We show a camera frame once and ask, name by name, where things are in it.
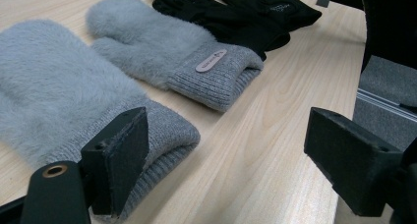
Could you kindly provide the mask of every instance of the glove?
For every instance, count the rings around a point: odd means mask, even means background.
[[[122,219],[193,150],[197,129],[57,24],[29,21],[0,33],[0,140],[33,168],[79,161],[88,141],[137,107],[147,109],[149,154]]]
[[[321,15],[300,0],[222,0],[226,4],[256,12],[287,31],[312,25]]]
[[[263,68],[252,50],[219,43],[205,29],[140,0],[104,0],[87,14],[92,48],[126,74],[226,111]]]
[[[214,0],[154,0],[152,6],[164,15],[206,28],[219,42],[248,47],[263,60],[266,50],[290,40],[289,33],[276,23]]]

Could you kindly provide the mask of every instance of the fuzzy mitten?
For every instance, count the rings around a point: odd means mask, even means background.
[[[263,68],[252,50],[219,43],[204,28],[164,16],[141,0],[89,9],[92,48],[128,75],[226,111]]]
[[[29,21],[0,33],[0,140],[34,168],[80,160],[89,140],[137,107],[147,109],[149,154],[122,219],[193,150],[199,132],[57,24]]]

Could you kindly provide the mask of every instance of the table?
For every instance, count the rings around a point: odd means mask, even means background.
[[[85,13],[100,0],[0,0],[0,30],[51,19],[90,44]],[[332,223],[337,194],[304,154],[312,106],[353,115],[365,48],[362,11],[302,0],[323,12],[268,53],[265,69],[226,113],[141,83],[193,123],[202,140],[127,223]],[[24,196],[33,171],[0,142],[0,205]]]

